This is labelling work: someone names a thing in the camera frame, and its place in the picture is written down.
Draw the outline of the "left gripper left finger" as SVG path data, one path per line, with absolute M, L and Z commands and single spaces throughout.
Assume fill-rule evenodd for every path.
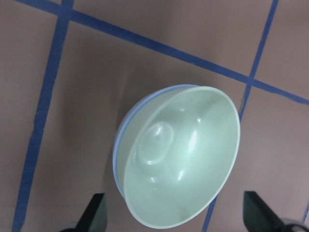
M 83 215 L 74 228 L 62 232 L 105 232 L 108 222 L 107 201 L 105 193 L 93 195 Z

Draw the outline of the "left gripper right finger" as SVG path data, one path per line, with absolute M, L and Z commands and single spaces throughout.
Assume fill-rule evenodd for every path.
M 255 191 L 243 193 L 243 223 L 249 232 L 307 232 L 299 221 L 279 218 Z

